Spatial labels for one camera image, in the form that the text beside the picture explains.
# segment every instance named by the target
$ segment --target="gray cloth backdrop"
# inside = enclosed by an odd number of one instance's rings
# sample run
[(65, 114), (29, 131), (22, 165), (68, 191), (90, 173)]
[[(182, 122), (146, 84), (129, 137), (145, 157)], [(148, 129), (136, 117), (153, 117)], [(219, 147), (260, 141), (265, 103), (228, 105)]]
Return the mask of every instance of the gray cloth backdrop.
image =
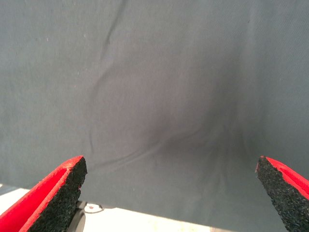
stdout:
[(254, 173), (309, 177), (307, 0), (0, 0), (0, 182), (83, 154), (82, 199), (285, 228)]

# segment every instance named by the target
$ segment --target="white surface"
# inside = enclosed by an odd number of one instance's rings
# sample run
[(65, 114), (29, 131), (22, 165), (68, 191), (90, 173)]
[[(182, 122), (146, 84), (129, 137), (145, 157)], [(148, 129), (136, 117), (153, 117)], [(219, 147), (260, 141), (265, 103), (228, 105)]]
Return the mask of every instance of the white surface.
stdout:
[[(0, 214), (13, 205), (29, 190), (19, 188), (0, 196)], [(105, 209), (95, 214), (86, 214), (84, 232), (226, 232), (224, 230), (151, 216), (129, 210)]]

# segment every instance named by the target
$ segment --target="white floor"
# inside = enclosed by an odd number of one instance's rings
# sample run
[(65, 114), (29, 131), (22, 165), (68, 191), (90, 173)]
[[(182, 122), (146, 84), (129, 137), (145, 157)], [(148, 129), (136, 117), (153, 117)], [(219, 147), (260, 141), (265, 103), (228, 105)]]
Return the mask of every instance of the white floor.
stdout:
[[(0, 214), (28, 192), (17, 189), (0, 195)], [(175, 221), (163, 217), (114, 208), (95, 214), (86, 214), (84, 232), (227, 232), (225, 230)]]

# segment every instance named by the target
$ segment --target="red plastic edge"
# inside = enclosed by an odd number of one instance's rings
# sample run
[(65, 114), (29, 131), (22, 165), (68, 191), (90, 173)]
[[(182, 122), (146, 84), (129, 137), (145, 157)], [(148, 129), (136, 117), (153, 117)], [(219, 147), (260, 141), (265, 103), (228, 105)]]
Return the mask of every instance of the red plastic edge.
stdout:
[(309, 200), (309, 181), (307, 179), (285, 164), (269, 157), (265, 158), (268, 160), (268, 162), (271, 163), (272, 166), (274, 166), (279, 172), (282, 173), (283, 179), (288, 184), (296, 188), (305, 198)]
[(54, 169), (0, 216), (0, 231), (26, 232), (65, 184), (66, 179), (83, 156), (69, 159)]

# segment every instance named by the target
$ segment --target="gray fabric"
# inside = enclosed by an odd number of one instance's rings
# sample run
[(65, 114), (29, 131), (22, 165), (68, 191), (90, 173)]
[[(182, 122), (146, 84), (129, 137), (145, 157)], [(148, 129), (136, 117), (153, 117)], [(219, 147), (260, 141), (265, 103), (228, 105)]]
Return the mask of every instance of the gray fabric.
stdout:
[(0, 1), (0, 182), (84, 154), (82, 199), (283, 231), (259, 155), (308, 178), (307, 0)]

